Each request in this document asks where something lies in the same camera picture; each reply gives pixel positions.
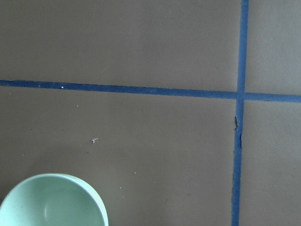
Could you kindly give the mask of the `green bowl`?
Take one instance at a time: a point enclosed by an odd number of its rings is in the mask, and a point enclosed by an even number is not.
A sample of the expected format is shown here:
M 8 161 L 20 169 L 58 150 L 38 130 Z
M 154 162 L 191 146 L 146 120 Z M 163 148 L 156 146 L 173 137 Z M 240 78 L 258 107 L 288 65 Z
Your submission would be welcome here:
M 107 226 L 98 192 L 68 174 L 40 174 L 17 184 L 0 206 L 2 226 Z

